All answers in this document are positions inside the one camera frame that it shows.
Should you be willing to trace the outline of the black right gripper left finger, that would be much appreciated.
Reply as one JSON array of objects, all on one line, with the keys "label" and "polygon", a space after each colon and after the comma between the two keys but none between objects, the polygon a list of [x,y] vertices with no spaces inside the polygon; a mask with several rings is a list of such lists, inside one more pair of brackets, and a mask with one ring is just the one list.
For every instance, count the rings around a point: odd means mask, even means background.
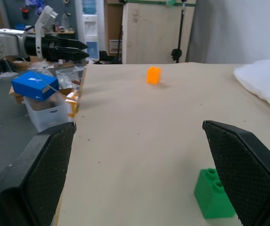
[{"label": "black right gripper left finger", "polygon": [[51,226],[75,132],[67,122],[36,134],[0,172],[0,226]]}]

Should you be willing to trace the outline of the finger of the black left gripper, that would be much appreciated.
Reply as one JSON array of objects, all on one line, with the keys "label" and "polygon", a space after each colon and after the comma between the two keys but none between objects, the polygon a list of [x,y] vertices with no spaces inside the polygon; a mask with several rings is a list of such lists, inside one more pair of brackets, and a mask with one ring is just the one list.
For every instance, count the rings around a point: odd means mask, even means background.
[{"label": "finger of the black left gripper", "polygon": [[84,50],[87,48],[87,45],[79,40],[59,38],[58,39],[59,46],[65,48],[77,48],[80,50]]},{"label": "finger of the black left gripper", "polygon": [[57,48],[54,50],[54,58],[67,61],[81,61],[89,57],[89,54],[78,48]]}]

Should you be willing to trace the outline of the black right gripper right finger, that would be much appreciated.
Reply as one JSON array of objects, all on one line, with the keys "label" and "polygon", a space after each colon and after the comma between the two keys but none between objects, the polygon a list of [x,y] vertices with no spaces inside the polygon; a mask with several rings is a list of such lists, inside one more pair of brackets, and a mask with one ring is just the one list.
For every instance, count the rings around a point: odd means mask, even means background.
[{"label": "black right gripper right finger", "polygon": [[214,164],[243,226],[270,226],[270,150],[247,130],[204,121]]}]

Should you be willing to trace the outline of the white water dispenser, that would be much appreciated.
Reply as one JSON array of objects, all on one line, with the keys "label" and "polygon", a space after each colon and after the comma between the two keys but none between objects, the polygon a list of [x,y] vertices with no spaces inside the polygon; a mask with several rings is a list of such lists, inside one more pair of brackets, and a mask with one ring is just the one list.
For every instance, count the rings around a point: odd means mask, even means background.
[{"label": "white water dispenser", "polygon": [[82,15],[84,25],[84,41],[87,46],[85,49],[89,54],[89,60],[99,60],[98,46],[98,16],[97,15]]}]

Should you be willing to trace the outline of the clear plastic bags pile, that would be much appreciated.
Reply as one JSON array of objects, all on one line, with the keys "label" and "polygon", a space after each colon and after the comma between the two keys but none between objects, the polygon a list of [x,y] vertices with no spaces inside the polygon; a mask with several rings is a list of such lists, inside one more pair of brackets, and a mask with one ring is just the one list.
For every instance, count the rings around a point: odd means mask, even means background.
[{"label": "clear plastic bags pile", "polygon": [[31,64],[30,69],[48,76],[57,77],[60,89],[71,88],[79,91],[86,66],[73,63],[59,65],[58,63],[41,61]]}]

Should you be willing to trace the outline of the blue water dispenser bottle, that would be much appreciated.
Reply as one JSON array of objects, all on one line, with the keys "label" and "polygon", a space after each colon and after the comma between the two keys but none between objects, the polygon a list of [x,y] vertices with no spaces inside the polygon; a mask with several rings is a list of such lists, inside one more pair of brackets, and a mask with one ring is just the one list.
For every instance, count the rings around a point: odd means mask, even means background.
[{"label": "blue water dispenser bottle", "polygon": [[86,15],[95,15],[97,12],[97,0],[82,0],[83,13]]}]

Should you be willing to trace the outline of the blue cardboard box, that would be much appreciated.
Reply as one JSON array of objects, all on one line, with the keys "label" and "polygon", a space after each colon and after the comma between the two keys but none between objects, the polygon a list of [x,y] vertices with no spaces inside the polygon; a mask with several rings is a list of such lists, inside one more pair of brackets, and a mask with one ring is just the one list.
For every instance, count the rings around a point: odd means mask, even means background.
[{"label": "blue cardboard box", "polygon": [[58,79],[34,71],[14,78],[11,85],[15,93],[38,101],[45,101],[59,90]]}]

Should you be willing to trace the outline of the green toy block cube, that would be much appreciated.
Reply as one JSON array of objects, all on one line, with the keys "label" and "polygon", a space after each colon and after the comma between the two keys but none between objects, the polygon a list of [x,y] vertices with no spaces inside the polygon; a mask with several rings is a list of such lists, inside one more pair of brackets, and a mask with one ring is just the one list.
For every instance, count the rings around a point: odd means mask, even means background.
[{"label": "green toy block cube", "polygon": [[200,170],[194,196],[205,219],[232,218],[236,214],[216,169]]}]

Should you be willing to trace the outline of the brown wooden cabinet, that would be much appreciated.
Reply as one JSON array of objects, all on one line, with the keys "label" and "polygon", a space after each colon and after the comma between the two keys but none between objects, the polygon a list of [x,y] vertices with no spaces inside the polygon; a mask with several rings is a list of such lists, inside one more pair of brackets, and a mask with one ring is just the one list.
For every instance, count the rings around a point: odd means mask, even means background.
[{"label": "brown wooden cabinet", "polygon": [[108,56],[122,53],[123,3],[119,0],[104,0],[105,45]]}]

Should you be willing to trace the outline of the yellow orange carton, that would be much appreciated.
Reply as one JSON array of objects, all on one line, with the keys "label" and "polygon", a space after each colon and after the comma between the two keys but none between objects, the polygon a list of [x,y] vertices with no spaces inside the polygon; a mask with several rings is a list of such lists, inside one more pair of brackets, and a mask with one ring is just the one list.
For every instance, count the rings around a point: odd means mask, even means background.
[{"label": "yellow orange carton", "polygon": [[65,89],[65,96],[68,118],[73,121],[77,113],[79,92],[76,89]]}]

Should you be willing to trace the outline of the translucent plastic storage bin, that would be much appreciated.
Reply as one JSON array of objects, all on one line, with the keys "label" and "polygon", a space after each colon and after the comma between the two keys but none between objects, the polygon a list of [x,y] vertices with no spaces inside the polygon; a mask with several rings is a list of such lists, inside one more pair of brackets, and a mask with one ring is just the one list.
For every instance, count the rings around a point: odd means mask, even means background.
[{"label": "translucent plastic storage bin", "polygon": [[24,104],[38,132],[69,122],[65,100],[58,93],[45,101],[24,97]]}]

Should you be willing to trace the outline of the light plywood panel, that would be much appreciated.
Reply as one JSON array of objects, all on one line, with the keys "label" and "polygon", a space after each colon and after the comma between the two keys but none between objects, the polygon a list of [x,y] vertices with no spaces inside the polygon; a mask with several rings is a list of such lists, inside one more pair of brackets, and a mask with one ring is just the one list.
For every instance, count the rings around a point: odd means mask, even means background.
[{"label": "light plywood panel", "polygon": [[126,0],[123,7],[124,64],[172,64],[171,53],[180,48],[186,61],[196,0]]}]

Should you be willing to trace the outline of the orange toy block cube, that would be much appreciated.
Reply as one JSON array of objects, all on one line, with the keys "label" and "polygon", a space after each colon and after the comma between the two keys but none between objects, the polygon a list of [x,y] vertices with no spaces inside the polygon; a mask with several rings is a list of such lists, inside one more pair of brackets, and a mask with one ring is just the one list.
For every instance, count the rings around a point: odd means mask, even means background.
[{"label": "orange toy block cube", "polygon": [[147,70],[147,78],[146,78],[146,82],[148,84],[159,84],[161,80],[161,68],[160,67],[150,67]]}]

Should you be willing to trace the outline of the white cloth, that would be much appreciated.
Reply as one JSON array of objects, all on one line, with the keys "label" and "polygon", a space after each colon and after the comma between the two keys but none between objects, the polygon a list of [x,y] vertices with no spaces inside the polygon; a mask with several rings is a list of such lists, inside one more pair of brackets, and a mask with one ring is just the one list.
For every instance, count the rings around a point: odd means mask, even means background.
[{"label": "white cloth", "polygon": [[238,67],[233,74],[247,91],[270,104],[270,59]]}]

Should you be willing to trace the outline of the black stand with pole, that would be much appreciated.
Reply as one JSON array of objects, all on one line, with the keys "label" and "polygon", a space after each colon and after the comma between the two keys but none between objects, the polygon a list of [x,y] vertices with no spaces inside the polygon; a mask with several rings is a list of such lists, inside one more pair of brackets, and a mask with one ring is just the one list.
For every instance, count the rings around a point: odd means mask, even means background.
[{"label": "black stand with pole", "polygon": [[180,46],[181,46],[183,21],[184,21],[184,15],[185,15],[185,10],[186,10],[186,2],[187,2],[187,0],[181,0],[181,1],[182,1],[182,9],[181,9],[181,16],[180,16],[180,29],[179,29],[179,37],[178,37],[178,47],[173,49],[172,53],[171,53],[172,59],[176,63],[179,63],[180,57],[182,55],[182,50],[180,49]]}]

